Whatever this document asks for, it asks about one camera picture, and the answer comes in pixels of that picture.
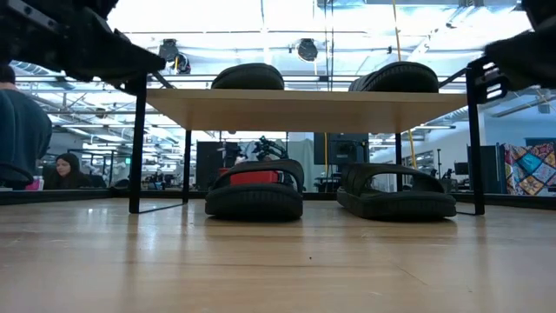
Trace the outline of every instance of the blue shirt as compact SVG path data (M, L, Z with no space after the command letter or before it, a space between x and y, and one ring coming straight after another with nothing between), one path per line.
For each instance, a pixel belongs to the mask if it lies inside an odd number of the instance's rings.
M52 122L41 107L16 90L0 90L0 163L36 173L52 137ZM0 165L0 181L26 179Z

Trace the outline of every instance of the shelf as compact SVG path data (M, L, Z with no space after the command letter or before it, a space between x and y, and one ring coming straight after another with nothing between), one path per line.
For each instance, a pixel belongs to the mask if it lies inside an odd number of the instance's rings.
M467 105L466 95L281 90L149 90L186 130L395 133Z

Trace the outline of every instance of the woman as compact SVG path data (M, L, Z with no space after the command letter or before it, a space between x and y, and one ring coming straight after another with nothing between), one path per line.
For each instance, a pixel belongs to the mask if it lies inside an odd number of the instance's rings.
M79 158L71 153L56 158L56 172L44 182L46 190L75 190L90 186L91 181L79 170Z

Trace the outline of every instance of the colorful quilt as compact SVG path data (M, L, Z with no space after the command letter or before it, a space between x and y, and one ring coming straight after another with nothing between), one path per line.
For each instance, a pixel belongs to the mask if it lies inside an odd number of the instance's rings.
M556 185L556 154L552 143L503 146L508 194L536 196L547 186Z

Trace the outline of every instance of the yellow cable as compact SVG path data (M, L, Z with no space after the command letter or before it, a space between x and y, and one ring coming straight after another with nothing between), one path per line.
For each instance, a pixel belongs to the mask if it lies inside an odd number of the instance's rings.
M394 8L394 27L396 31L396 43L398 45L398 61L401 61L401 48L400 48L400 34L398 34L398 15L396 13L396 0L392 0L392 7ZM409 130L409 146L411 147L411 163L414 169L417 170L417 160L415 159L414 137Z
M324 172L328 179L328 133L324 133L324 166L326 168Z

